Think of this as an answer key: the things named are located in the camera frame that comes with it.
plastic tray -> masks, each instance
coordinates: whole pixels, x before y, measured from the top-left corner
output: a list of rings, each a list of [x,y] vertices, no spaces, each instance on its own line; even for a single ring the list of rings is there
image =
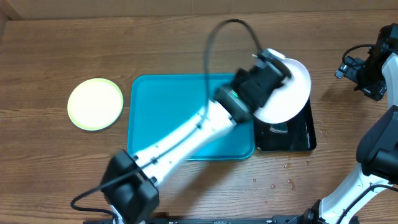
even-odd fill
[[[233,74],[210,75],[210,90]],[[130,155],[164,138],[191,118],[205,102],[204,75],[143,75],[131,88],[127,151]],[[240,124],[200,149],[189,160],[247,159],[254,152],[253,122]]]

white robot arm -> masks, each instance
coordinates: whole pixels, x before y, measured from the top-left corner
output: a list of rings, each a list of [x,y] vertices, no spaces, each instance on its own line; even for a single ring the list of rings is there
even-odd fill
[[[398,106],[398,56],[396,54],[393,53],[388,57],[382,66],[382,74],[387,85],[388,108],[391,108],[393,105]],[[376,184],[392,186],[392,184],[389,184],[389,180],[382,177],[372,174],[364,175],[362,165],[358,163],[340,186],[329,196],[322,199],[320,202],[319,217],[329,224],[336,223],[349,205],[371,185]],[[374,191],[367,193],[350,209],[342,220],[342,223],[348,224],[357,211],[383,190],[385,188],[376,188]]]
[[[197,127],[203,116],[206,116],[201,127]],[[219,138],[236,125],[235,120],[232,119],[230,113],[217,101],[208,102],[208,112],[205,114],[205,109],[202,108],[186,123],[181,125],[168,136],[146,148],[145,150],[137,152],[136,163],[139,167],[147,163],[151,165],[145,167],[142,171],[149,178],[154,178],[156,187],[163,183],[173,170],[175,170],[182,162],[185,162],[197,150]],[[183,137],[187,136],[192,130],[193,132],[189,138],[181,142],[177,147],[167,152],[171,147],[176,145]],[[151,162],[153,158],[157,158],[157,162]]]

white plate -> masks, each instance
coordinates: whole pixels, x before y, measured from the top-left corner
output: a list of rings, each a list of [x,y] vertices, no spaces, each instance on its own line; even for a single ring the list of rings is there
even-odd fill
[[[311,92],[311,77],[307,68],[291,58],[282,61],[292,74],[292,79],[274,90],[263,108],[254,115],[269,124],[286,122],[296,116],[305,106]]]
[[[69,96],[68,115],[73,124],[97,131],[113,124],[123,109],[119,87],[110,80],[93,78],[78,85]]]

black tray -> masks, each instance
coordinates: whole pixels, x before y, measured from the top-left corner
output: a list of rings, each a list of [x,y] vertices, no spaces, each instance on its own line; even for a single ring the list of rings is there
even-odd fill
[[[254,139],[260,151],[312,151],[317,146],[310,100],[286,122],[287,132],[270,131],[271,124],[254,121]]]

black cable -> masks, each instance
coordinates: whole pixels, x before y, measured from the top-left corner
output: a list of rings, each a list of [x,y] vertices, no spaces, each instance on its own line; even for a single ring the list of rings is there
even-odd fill
[[[390,187],[388,185],[384,185],[384,184],[375,184],[370,186],[368,189],[366,189],[357,199],[355,199],[355,201],[353,203],[351,203],[351,205],[348,206],[348,208],[346,210],[343,211],[343,213],[341,214],[341,216],[339,217],[338,221],[336,222],[336,224],[340,224],[341,221],[343,221],[344,217],[348,214],[348,212],[367,194],[369,193],[371,190],[373,191],[375,188],[378,187],[384,187],[385,189],[389,189],[389,190],[393,190],[395,192],[398,192],[398,189],[395,187]]]
[[[70,202],[70,206],[71,208],[78,210],[78,211],[84,211],[84,212],[101,212],[101,213],[106,213],[109,215],[112,215],[113,218],[117,218],[118,216],[112,212],[109,211],[107,209],[100,209],[100,208],[84,208],[84,207],[79,207],[76,204],[77,201],[79,201],[80,199],[87,197],[89,195],[91,195],[94,192],[97,192],[99,190],[103,190],[115,183],[118,183],[126,178],[129,178],[133,175],[136,175],[140,170],[143,170],[144,168],[146,168],[147,166],[151,165],[154,161],[160,159],[161,157],[163,157],[164,155],[166,155],[167,153],[169,153],[171,150],[175,149],[177,146],[179,146],[181,143],[183,143],[184,141],[186,141],[190,136],[192,136],[192,134],[194,134],[198,129],[200,129],[200,127],[203,125],[203,123],[206,120],[206,117],[208,115],[208,110],[209,110],[209,104],[208,104],[208,100],[210,99],[210,81],[209,81],[209,57],[210,57],[210,50],[211,47],[213,46],[215,37],[218,33],[218,31],[225,26],[226,24],[229,24],[231,22],[237,22],[242,24],[250,33],[256,47],[257,47],[257,51],[258,54],[261,53],[262,51],[262,47],[260,45],[260,42],[256,36],[256,34],[254,33],[253,29],[249,26],[249,24],[247,24],[246,22],[239,20],[239,19],[229,19],[223,22],[220,22],[210,33],[208,39],[207,39],[207,43],[206,43],[206,48],[205,48],[205,53],[204,53],[204,57],[203,57],[203,70],[204,70],[204,74],[205,74],[205,89],[206,89],[206,101],[205,101],[205,110],[204,110],[204,114],[201,117],[201,120],[199,121],[199,123],[197,124],[196,128],[193,129],[191,132],[189,132],[181,141],[179,141],[178,143],[174,144],[172,147],[170,147],[168,150],[164,151],[163,153],[161,153],[158,157],[156,157],[154,160],[152,160],[151,162],[146,163],[145,165],[143,165],[142,167],[140,167],[140,169],[135,169],[131,172],[128,172],[127,174],[124,174],[118,178],[115,178],[113,180],[110,180],[109,182],[102,184],[98,187],[95,187],[91,190],[88,190],[80,195],[78,195],[77,197],[75,197],[71,202]]]
[[[383,49],[383,50],[388,50],[388,51],[390,51],[390,52],[392,52],[392,53],[398,55],[398,51],[396,51],[396,50],[394,50],[394,49],[391,49],[391,48],[388,48],[388,47],[383,47],[383,46],[376,45],[376,44],[361,44],[361,45],[357,45],[357,46],[354,46],[354,47],[348,49],[348,50],[343,54],[343,58],[342,58],[343,63],[344,63],[345,65],[351,67],[351,68],[352,68],[352,67],[363,66],[363,65],[365,64],[364,62],[354,65],[354,64],[350,64],[350,63],[348,63],[348,62],[346,61],[346,56],[347,56],[350,52],[352,52],[353,50],[359,49],[359,48],[363,48],[363,47],[377,47],[377,48],[380,48],[380,49]]]

